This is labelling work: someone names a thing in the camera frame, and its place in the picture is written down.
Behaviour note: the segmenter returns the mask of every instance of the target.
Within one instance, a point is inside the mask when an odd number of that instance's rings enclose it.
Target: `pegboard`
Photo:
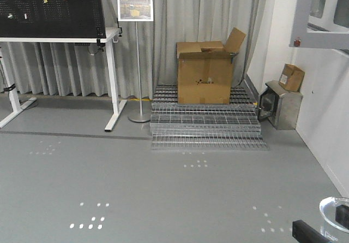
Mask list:
[[[0,37],[106,38],[101,0],[0,0]]]

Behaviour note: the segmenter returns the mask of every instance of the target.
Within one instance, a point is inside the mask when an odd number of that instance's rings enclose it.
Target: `grey floor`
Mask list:
[[[292,221],[319,230],[339,195],[296,131],[263,122],[263,152],[152,151],[136,108],[105,133],[110,101],[39,98],[1,129],[0,241],[296,242]]]

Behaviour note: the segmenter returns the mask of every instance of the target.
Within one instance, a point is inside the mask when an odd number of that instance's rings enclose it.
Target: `steel grating step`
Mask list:
[[[152,149],[212,149],[212,150],[268,150],[268,145],[263,141],[261,135],[251,136],[229,136],[229,137],[187,137],[187,136],[163,136],[153,135]]]
[[[257,117],[215,116],[215,115],[152,115],[151,124],[183,124],[183,125],[256,125],[259,126]]]
[[[235,135],[249,135],[251,137],[257,137],[261,135],[261,131],[255,128],[241,128],[241,129],[220,129],[220,128],[157,128],[152,129],[153,135],[163,136],[181,136],[181,137],[210,137],[224,136],[233,137]]]
[[[251,110],[233,109],[230,107],[205,107],[205,106],[188,106],[179,107],[173,105],[155,106],[152,109],[152,115],[211,115],[211,116],[235,116],[235,117],[257,117],[256,113]]]
[[[268,150],[256,104],[243,87],[230,104],[178,104],[177,86],[158,86],[152,102],[152,149]]]
[[[152,106],[159,106],[164,104],[177,104],[179,106],[186,104],[178,104],[177,98],[177,86],[175,85],[161,85],[155,90]],[[246,93],[243,87],[232,87],[230,96],[230,105],[246,105],[255,108],[254,102],[251,100],[249,95]]]

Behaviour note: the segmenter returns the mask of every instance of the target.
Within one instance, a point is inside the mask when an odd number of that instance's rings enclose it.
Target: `window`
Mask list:
[[[349,49],[349,0],[297,0],[291,46]]]

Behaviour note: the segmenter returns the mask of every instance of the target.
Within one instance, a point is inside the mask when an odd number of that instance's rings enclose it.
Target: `small cardboard box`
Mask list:
[[[234,28],[221,41],[177,43],[177,87],[180,104],[228,104],[232,59],[246,34]]]
[[[300,68],[292,64],[285,64],[279,80],[279,85],[285,90],[298,92],[302,84],[304,74],[304,71]]]

